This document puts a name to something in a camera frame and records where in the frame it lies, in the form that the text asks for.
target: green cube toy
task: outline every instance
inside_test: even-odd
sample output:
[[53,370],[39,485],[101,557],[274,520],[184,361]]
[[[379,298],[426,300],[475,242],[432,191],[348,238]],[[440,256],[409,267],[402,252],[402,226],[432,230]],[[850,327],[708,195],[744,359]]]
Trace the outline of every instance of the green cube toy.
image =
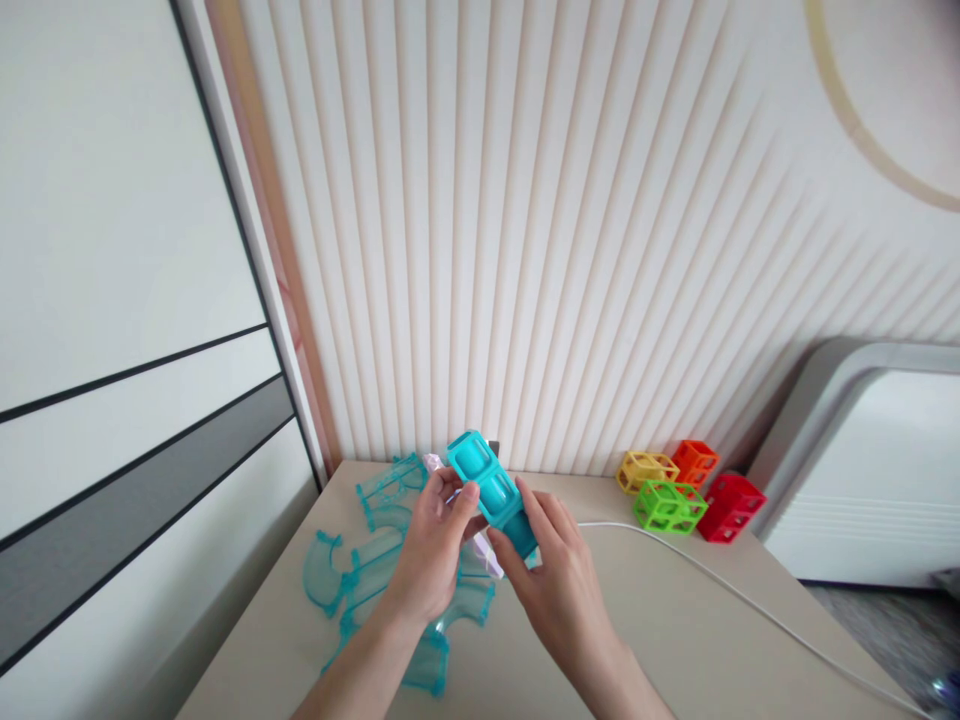
[[709,507],[692,485],[646,480],[633,514],[644,530],[689,535]]

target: floor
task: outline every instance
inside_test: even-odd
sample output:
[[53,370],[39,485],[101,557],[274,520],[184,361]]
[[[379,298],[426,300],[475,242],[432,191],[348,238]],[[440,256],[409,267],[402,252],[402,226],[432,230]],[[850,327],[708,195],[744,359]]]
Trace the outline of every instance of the floor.
[[932,590],[807,590],[924,710],[936,707],[930,682],[960,669],[960,602]]

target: gray stripe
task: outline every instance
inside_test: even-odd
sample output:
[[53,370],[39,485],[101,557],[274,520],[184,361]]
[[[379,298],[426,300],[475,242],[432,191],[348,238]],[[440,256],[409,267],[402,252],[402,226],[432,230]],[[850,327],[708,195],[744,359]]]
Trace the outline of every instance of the gray stripe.
[[0,674],[292,414],[277,377],[0,553]]

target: orange cube toy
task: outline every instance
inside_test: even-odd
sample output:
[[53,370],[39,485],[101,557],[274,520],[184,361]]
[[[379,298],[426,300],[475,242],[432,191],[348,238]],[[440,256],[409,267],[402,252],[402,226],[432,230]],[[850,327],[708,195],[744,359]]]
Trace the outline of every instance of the orange cube toy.
[[684,440],[673,454],[673,462],[680,469],[677,482],[693,485],[699,490],[717,466],[720,456],[699,440]]

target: black stripe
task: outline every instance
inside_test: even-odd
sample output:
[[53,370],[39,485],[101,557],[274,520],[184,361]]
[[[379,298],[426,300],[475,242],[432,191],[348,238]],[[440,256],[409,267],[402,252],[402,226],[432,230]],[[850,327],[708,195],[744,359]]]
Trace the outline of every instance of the black stripe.
[[186,515],[197,503],[199,503],[203,498],[210,494],[214,488],[222,483],[234,470],[243,465],[257,450],[263,447],[274,435],[280,432],[288,422],[294,418],[294,415],[290,415],[286,420],[280,423],[276,428],[274,428],[269,435],[267,435],[263,440],[254,445],[249,451],[247,451],[243,457],[241,457],[237,462],[235,462],[230,468],[223,473],[220,477],[214,480],[206,489],[197,495],[189,504],[187,504],[180,512],[174,515],[170,520],[168,520],[163,526],[161,526],[156,532],[154,532],[149,538],[147,538],[139,547],[137,547],[133,552],[131,552],[127,557],[125,557],[121,562],[119,562],[114,568],[104,575],[95,585],[91,586],[86,592],[84,592],[80,597],[74,600],[63,612],[61,612],[57,617],[51,620],[47,625],[44,626],[42,630],[37,632],[30,640],[25,643],[19,650],[13,653],[9,658],[7,658],[3,663],[0,663],[0,677],[2,677],[10,668],[16,665],[23,657],[29,653],[33,648],[35,648],[47,635],[52,633],[57,629],[67,618],[69,618],[73,613],[75,613],[80,606],[82,606],[87,600],[93,597],[97,592],[103,588],[108,582],[110,582],[117,574],[123,570],[127,565],[133,562],[137,556],[140,555],[144,550],[150,547],[154,541],[157,540],[161,535],[163,535],[167,530],[169,530],[174,523],[176,523],[180,518]]
[[94,493],[97,493],[97,492],[103,490],[105,487],[107,487],[107,486],[110,485],[111,483],[115,482],[115,481],[118,480],[119,478],[123,477],[123,476],[126,475],[128,472],[130,472],[130,471],[133,470],[135,467],[137,467],[138,465],[142,465],[143,463],[145,463],[147,460],[149,460],[149,459],[152,458],[153,456],[155,456],[155,455],[163,452],[164,450],[166,450],[168,447],[170,447],[170,446],[173,445],[174,443],[176,443],[176,442],[182,440],[183,438],[185,438],[187,435],[189,435],[190,433],[192,433],[192,432],[193,432],[194,430],[196,430],[197,428],[199,428],[199,427],[201,427],[201,426],[203,426],[203,425],[206,425],[208,422],[210,422],[211,420],[213,420],[214,418],[216,418],[218,415],[222,415],[223,413],[225,413],[227,410],[229,410],[230,408],[232,408],[232,407],[233,407],[234,405],[236,405],[237,403],[242,402],[243,400],[246,400],[248,397],[250,397],[251,395],[253,395],[253,394],[254,394],[255,392],[257,392],[258,390],[260,390],[260,389],[266,387],[267,385],[269,385],[270,383],[272,383],[272,382],[273,382],[274,380],[276,380],[278,377],[280,377],[280,373],[277,373],[276,375],[272,375],[271,377],[268,377],[268,378],[267,378],[266,380],[264,380],[262,383],[259,383],[258,385],[255,385],[254,387],[252,387],[252,388],[250,388],[249,390],[247,390],[245,393],[243,393],[243,395],[240,395],[239,397],[234,398],[233,400],[231,400],[230,402],[228,402],[228,403],[227,403],[226,405],[224,405],[223,407],[218,408],[217,410],[214,410],[212,413],[210,413],[210,414],[207,415],[206,417],[201,418],[200,420],[197,420],[197,422],[193,423],[193,425],[190,425],[189,427],[184,428],[183,430],[181,430],[180,432],[178,432],[176,435],[174,435],[174,436],[171,437],[170,439],[164,440],[162,443],[160,443],[159,445],[157,445],[155,448],[153,448],[153,449],[151,449],[151,450],[148,450],[148,451],[145,452],[143,455],[141,455],[140,457],[136,458],[135,460],[132,460],[131,462],[127,463],[126,465],[124,465],[124,466],[123,466],[122,468],[120,468],[119,470],[114,470],[112,473],[110,473],[110,474],[107,475],[105,478],[103,478],[103,480],[97,481],[96,483],[94,483],[94,484],[91,485],[90,487],[86,488],[85,490],[80,491],[79,493],[77,493],[77,494],[74,495],[73,497],[68,498],[67,500],[64,500],[62,503],[60,503],[59,505],[57,505],[57,506],[56,506],[55,508],[53,508],[52,510],[48,510],[47,512],[45,512],[43,515],[41,515],[40,517],[36,518],[35,520],[31,520],[29,523],[27,523],[26,525],[24,525],[24,526],[23,526],[22,528],[20,528],[19,530],[16,530],[16,531],[12,532],[11,534],[7,535],[7,537],[5,537],[3,540],[0,540],[0,552],[3,552],[4,550],[6,550],[8,547],[10,547],[11,545],[13,545],[14,543],[19,542],[20,540],[22,540],[23,538],[25,538],[25,537],[26,537],[27,535],[29,535],[30,533],[36,532],[39,528],[43,527],[44,525],[46,525],[48,522],[50,522],[50,521],[53,520],[54,518],[56,518],[56,517],[58,517],[58,516],[60,516],[60,515],[63,515],[63,513],[65,513],[65,512],[66,512],[67,510],[69,510],[70,508],[72,508],[74,505],[77,505],[78,503],[83,502],[84,500],[86,500],[88,497],[90,497],[90,496],[93,495]]
[[18,405],[15,408],[10,408],[9,410],[4,410],[0,412],[0,423],[5,423],[8,420],[14,420],[15,418],[22,417],[23,415],[29,415],[32,412],[37,410],[42,410],[45,407],[50,407],[51,405],[56,405],[58,402],[63,402],[64,400],[70,400],[79,395],[84,395],[92,390],[98,390],[107,385],[111,385],[120,380],[126,380],[129,377],[134,375],[139,375],[142,372],[147,370],[153,370],[160,367],[161,365],[166,365],[167,363],[172,363],[174,360],[181,360],[182,358],[189,357],[190,355],[195,355],[198,352],[203,352],[204,350],[209,350],[212,347],[217,345],[223,345],[225,342],[230,342],[231,340],[236,340],[239,337],[244,335],[249,335],[254,333],[257,330],[263,330],[263,328],[268,327],[267,323],[260,323],[259,325],[254,325],[249,327],[246,330],[240,330],[239,332],[231,333],[230,335],[224,335],[222,338],[217,338],[216,340],[211,340],[210,342],[202,343],[192,348],[187,348],[186,350],[181,350],[180,352],[175,352],[172,355],[167,355],[165,357],[159,358],[158,360],[151,360],[148,363],[143,365],[137,365],[132,367],[129,370],[123,370],[113,375],[107,375],[102,377],[99,380],[92,380],[91,382],[84,383],[83,385],[77,385],[75,388],[70,388],[69,390],[62,390],[53,395],[47,395],[44,398],[39,400],[32,400],[23,405]]
[[313,482],[317,486],[317,492],[323,492],[320,486],[320,476],[317,468],[313,465],[313,458],[310,456],[310,447],[307,444],[307,435],[303,430],[303,422],[300,419],[300,413],[297,411],[297,403],[294,402],[293,389],[290,387],[290,378],[287,377],[287,371],[283,364],[283,355],[280,354],[280,346],[277,343],[277,336],[273,329],[273,323],[270,322],[270,312],[267,308],[266,297],[263,294],[263,287],[260,284],[260,276],[257,274],[257,266],[253,261],[253,253],[250,251],[250,241],[247,239],[247,233],[243,225],[243,219],[240,215],[240,205],[237,203],[236,194],[233,192],[233,184],[230,182],[230,174],[227,172],[227,163],[223,157],[223,148],[220,146],[220,138],[217,137],[216,126],[213,123],[213,115],[210,112],[210,106],[207,103],[207,96],[203,93],[203,84],[200,80],[200,71],[197,69],[197,61],[193,55],[193,49],[190,47],[190,41],[187,38],[187,29],[183,24],[183,16],[180,14],[180,8],[177,0],[170,0],[170,10],[173,12],[173,18],[177,23],[177,32],[180,34],[180,44],[183,45],[183,52],[187,56],[187,64],[190,66],[190,75],[193,77],[193,87],[197,92],[197,99],[200,101],[200,108],[203,110],[203,118],[207,122],[207,132],[210,133],[210,142],[213,144],[213,151],[217,156],[217,164],[220,165],[220,174],[223,177],[223,184],[227,188],[227,196],[230,198],[230,207],[233,208],[233,218],[237,223],[237,230],[240,233],[240,241],[243,243],[243,250],[247,255],[247,264],[250,266],[250,274],[253,275],[253,283],[257,287],[257,297],[260,298],[260,307],[263,310],[263,316],[267,319],[267,326],[270,328],[270,339],[273,341],[273,350],[277,354],[277,363],[283,370],[283,384],[287,386],[287,393],[290,395],[290,404],[293,406],[293,415],[297,419],[297,427],[300,429],[300,439],[303,440],[303,451],[307,453],[307,462],[310,464],[310,471],[313,473]]

